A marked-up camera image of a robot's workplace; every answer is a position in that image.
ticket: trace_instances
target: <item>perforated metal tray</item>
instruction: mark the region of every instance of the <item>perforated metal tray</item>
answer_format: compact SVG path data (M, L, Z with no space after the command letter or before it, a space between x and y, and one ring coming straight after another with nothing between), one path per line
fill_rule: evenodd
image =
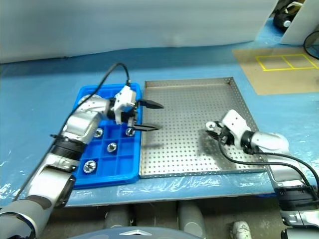
M264 171L264 167L229 162L205 132L208 121L220 120L230 109L257 126L233 78L147 81L144 98L164 105L143 110L143 122L162 129L142 133L140 176L145 178ZM225 151L236 160L260 161L235 147Z

